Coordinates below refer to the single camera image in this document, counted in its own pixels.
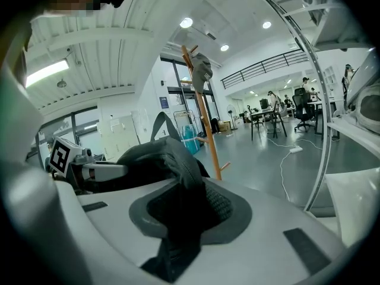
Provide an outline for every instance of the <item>recessed ceiling light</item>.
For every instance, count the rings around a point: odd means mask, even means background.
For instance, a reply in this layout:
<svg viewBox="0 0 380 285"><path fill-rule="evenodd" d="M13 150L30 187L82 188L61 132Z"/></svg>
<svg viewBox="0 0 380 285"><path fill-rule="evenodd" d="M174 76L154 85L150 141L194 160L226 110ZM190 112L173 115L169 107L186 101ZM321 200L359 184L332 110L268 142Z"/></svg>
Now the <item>recessed ceiling light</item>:
<svg viewBox="0 0 380 285"><path fill-rule="evenodd" d="M46 68L40 69L39 71L28 76L26 79L26 87L30 87L32 84L68 68L69 65L67 61L62 60L55 64L49 65Z"/></svg>
<svg viewBox="0 0 380 285"><path fill-rule="evenodd" d="M187 29L188 27L192 26L192 19L191 18L185 18L180 23L180 26L184 29Z"/></svg>
<svg viewBox="0 0 380 285"><path fill-rule="evenodd" d="M221 48L220 48L220 50L222 51L222 52L225 52L226 50L228 50L230 47L228 46L228 45L224 45L224 46L222 46Z"/></svg>
<svg viewBox="0 0 380 285"><path fill-rule="evenodd" d="M67 86L67 83L66 83L66 81L64 81L64 79L61 79L57 83L57 87L59 87L59 88L65 88L66 86Z"/></svg>
<svg viewBox="0 0 380 285"><path fill-rule="evenodd" d="M270 23L270 21L267 21L267 22L264 22L264 24L262 25L262 28L264 28L264 29L268 29L268 28L270 28L271 27L271 23Z"/></svg>

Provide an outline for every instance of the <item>air vent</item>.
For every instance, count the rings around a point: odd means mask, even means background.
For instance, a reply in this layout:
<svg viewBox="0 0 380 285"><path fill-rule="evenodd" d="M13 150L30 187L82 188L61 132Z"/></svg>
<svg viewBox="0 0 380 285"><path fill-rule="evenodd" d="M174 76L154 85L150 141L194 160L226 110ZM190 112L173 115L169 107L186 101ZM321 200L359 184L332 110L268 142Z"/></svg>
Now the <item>air vent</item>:
<svg viewBox="0 0 380 285"><path fill-rule="evenodd" d="M208 32L206 35L208 37L210 37L211 39L216 40L216 37L213 34L211 34L210 32Z"/></svg>

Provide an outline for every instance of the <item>wooden coat rack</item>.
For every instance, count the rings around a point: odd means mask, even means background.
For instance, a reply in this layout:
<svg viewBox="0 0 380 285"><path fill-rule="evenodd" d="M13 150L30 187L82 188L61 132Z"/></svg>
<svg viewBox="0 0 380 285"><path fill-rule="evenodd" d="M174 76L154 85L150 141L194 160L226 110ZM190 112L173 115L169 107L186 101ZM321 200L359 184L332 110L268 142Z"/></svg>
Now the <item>wooden coat rack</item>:
<svg viewBox="0 0 380 285"><path fill-rule="evenodd" d="M197 45L194 46L190 50L190 53L193 53L197 48L198 48ZM182 54L183 54L182 57L185 60L186 65L188 66L190 76L191 76L191 80L192 80L192 72L194 70L194 67L192 65L188 50L187 50L186 46L184 46L184 45L182 46ZM221 181L221 171L223 171L226 167L228 167L231 164L231 162L226 163L222 168L219 167L219 161L218 161L218 155L216 153L214 137L213 137L213 133L211 131L210 120L208 118L206 108L204 106L204 101L202 99L202 94L199 94L199 92L197 92L197 90L195 90L195 95L197 97L199 108L201 110L201 120L203 121L203 124L205 126L206 136L207 136L207 139L200 138L200 137L197 137L197 139L199 141L202 141L204 143L209 144L210 151L211 151L211 158L213 160L216 178Z"/></svg>

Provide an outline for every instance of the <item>white cable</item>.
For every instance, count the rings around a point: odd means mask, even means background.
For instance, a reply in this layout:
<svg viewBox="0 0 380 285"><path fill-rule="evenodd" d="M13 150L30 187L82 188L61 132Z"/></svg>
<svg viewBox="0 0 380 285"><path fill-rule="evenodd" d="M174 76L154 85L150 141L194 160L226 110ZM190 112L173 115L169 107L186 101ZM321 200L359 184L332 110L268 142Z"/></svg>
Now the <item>white cable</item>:
<svg viewBox="0 0 380 285"><path fill-rule="evenodd" d="M313 144L313 143L312 143L311 141L309 141L309 140L296 140L295 143L298 142L298 141L308 141L308 142L311 143L315 148L317 148L317 149L319 149L319 150L323 150L322 148L318 148L315 144Z"/></svg>
<svg viewBox="0 0 380 285"><path fill-rule="evenodd" d="M285 191L286 198L287 198L287 200L288 200L289 202L290 202L289 194L287 193L287 191L286 191L286 189L285 189L285 186L284 186L283 162L284 162L284 160L286 159L286 157L288 157L290 154L291 154L291 153L289 152L289 153L288 153L288 154L282 159L282 161L281 161L281 163L280 163L281 178L282 178L282 182L281 182L281 184L282 184L283 189L284 189L284 191Z"/></svg>
<svg viewBox="0 0 380 285"><path fill-rule="evenodd" d="M267 140L271 141L273 144L275 144L276 146L278 147L284 147L284 148L296 148L297 146L295 145L296 142L298 141L307 141L309 143L311 143L315 148L319 149L319 150L323 150L322 148L318 148L313 142L309 141L309 140L296 140L293 145L278 145L276 144L273 140L271 140L270 138L268 138L267 136L264 136L262 134L260 134L262 137L266 138ZM288 154L286 154L286 156L282 159L281 163L280 163L280 169L281 169L281 184L283 186L283 189L284 189L284 192L286 194L286 198L287 200L290 202L290 198L289 198L289 194L287 193L286 191L286 188L285 188L285 185L284 185L284 176L283 176L283 162L284 160L286 159L286 157L288 157L289 155L291 154L291 152L289 152Z"/></svg>

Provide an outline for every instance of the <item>white ceiling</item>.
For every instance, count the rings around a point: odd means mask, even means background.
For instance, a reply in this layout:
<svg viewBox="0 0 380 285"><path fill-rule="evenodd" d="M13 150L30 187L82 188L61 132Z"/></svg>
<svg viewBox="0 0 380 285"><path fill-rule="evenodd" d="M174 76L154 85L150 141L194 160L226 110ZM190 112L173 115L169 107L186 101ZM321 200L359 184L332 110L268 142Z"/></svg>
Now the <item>white ceiling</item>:
<svg viewBox="0 0 380 285"><path fill-rule="evenodd" d="M46 115L97 97L140 93L173 30L200 1L125 0L88 17L33 20L28 75L64 58L69 69L28 87L30 100ZM61 79L63 89L56 86Z"/></svg>
<svg viewBox="0 0 380 285"><path fill-rule="evenodd" d="M284 1L281 6L286 11L302 8L300 0ZM169 41L189 48L198 45L199 52L220 64L248 46L270 37L289 35L289 44L294 41L283 20L264 0L203 0L189 13L189 17L194 21L192 27L178 26ZM311 40L315 25L309 14L296 14L294 19ZM266 21L270 21L272 26L265 30L262 24ZM216 40L206 35L208 31ZM224 44L230 47L227 52L220 51ZM170 51L164 49L163 53L170 54Z"/></svg>
<svg viewBox="0 0 380 285"><path fill-rule="evenodd" d="M297 0L282 1L287 11L302 7ZM297 23L312 33L308 15L298 15ZM189 29L179 27L185 17L194 20ZM265 21L272 22L267 30ZM69 63L68 70L27 88L44 115L93 98L141 92L159 54L180 56L175 52L180 45L199 45L198 51L220 66L267 38L286 34L292 41L264 0L125 0L118 9L107 5L89 17L41 17L32 28L28 74L64 58ZM223 44L230 46L227 52L220 51ZM67 83L64 89L56 86L61 79Z"/></svg>

